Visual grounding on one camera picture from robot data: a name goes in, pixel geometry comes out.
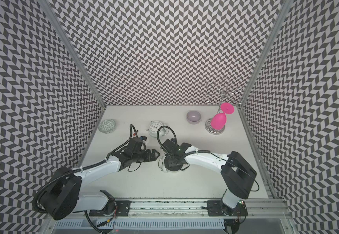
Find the lilac small bowl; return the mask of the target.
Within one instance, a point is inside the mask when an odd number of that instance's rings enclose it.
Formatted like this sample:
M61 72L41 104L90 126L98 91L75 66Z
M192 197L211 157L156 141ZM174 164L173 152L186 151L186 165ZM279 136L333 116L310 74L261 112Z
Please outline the lilac small bowl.
M198 111L192 110L186 114L186 119L189 124L198 124L202 120L202 116Z

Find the pink plastic wine glass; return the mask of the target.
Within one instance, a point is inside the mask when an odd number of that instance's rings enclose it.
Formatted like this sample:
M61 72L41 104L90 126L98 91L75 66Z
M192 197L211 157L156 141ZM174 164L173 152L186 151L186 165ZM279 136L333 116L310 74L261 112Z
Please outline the pink plastic wine glass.
M212 118L210 124L215 130L222 130L227 123L227 115L233 114L235 108L232 104L224 102L220 105L220 111Z

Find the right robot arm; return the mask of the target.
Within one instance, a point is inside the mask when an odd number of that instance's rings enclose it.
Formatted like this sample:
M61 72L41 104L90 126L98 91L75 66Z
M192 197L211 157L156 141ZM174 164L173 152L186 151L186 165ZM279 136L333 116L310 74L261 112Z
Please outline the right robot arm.
M165 153L162 166L165 171L185 171L196 165L220 174L227 189L218 209L227 216L248 216L245 200L253 192L253 185L258 184L257 172L240 153L217 154L188 143L178 145L174 130L168 126L159 127L156 138Z

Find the white alarm clock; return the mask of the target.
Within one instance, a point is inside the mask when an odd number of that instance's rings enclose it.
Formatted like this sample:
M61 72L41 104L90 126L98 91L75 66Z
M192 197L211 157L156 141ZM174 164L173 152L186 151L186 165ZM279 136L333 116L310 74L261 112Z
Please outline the white alarm clock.
M158 161L158 167L164 173L175 173L185 170L188 163L180 156L163 156Z
M159 134L159 137L163 137L168 134L169 129L166 127L161 128L162 126L164 126L164 123L160 121L152 121L148 128L149 135L151 137L157 137L157 134Z

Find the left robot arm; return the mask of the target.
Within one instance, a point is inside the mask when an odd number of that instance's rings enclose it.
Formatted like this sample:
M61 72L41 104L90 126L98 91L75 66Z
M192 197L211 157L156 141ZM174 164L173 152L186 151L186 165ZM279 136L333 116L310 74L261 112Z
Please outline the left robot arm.
M129 138L103 160L85 167L57 169L51 180L34 195L33 210L49 214L54 220L89 210L113 214L117 207L114 196L106 190L83 192L82 189L102 177L129 168L133 163L156 161L160 153L147 149L146 140L145 136L137 136L135 127L130 125Z

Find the green patterned glass dish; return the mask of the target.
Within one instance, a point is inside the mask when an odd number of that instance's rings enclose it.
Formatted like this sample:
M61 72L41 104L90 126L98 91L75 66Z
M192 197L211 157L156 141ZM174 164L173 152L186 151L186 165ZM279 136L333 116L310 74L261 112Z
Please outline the green patterned glass dish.
M101 133L109 134L114 132L116 129L116 121L113 119L107 119L100 122L98 130Z

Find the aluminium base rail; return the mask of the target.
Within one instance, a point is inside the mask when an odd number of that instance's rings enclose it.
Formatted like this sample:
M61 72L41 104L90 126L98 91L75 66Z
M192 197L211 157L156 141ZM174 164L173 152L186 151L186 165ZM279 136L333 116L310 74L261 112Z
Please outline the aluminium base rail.
M248 199L235 208L220 199L116 199L99 210L95 205L84 207L64 218L83 216L84 211L99 218L292 218L282 199Z

